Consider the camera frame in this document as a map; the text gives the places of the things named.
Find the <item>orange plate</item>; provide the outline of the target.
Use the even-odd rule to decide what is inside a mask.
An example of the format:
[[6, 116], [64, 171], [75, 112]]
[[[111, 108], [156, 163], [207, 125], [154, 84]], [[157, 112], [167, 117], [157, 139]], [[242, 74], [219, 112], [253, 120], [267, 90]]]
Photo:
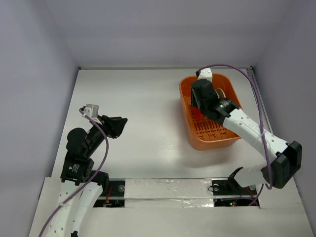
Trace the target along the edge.
[[192, 107], [192, 111], [195, 119], [200, 120], [203, 118], [203, 114], [200, 112], [199, 108]]

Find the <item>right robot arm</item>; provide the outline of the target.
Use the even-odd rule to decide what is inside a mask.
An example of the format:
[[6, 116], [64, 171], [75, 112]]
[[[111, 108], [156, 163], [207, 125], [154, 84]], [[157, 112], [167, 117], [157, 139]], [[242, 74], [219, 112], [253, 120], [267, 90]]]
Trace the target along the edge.
[[209, 80], [198, 79], [191, 84], [191, 105], [240, 136], [265, 158], [263, 164], [237, 168], [229, 176], [227, 187], [231, 193], [238, 194], [247, 186], [261, 184], [282, 189], [300, 169], [303, 150], [300, 143], [289, 143], [261, 129], [235, 102], [220, 98]]

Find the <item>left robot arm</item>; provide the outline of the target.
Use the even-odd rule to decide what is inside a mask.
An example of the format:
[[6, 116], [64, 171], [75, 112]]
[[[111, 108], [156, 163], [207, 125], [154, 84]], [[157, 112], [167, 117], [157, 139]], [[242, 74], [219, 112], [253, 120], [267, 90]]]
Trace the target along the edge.
[[61, 173], [60, 209], [49, 225], [48, 237], [77, 237], [101, 195], [109, 196], [113, 188], [108, 173], [93, 170], [92, 154], [102, 142], [118, 138], [127, 119], [97, 116], [90, 119], [89, 131], [74, 128], [67, 136], [67, 153]]

